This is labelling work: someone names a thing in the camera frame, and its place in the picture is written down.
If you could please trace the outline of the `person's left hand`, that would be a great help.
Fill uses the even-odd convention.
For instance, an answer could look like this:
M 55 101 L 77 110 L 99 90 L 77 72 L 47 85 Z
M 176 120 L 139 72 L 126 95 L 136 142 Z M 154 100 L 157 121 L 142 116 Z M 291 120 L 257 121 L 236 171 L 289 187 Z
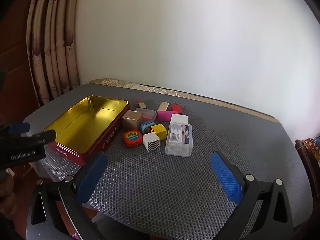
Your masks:
M 13 192 L 14 179 L 11 174 L 6 173 L 5 178 L 1 180 L 1 214 L 12 219 L 17 210 L 16 195 Z

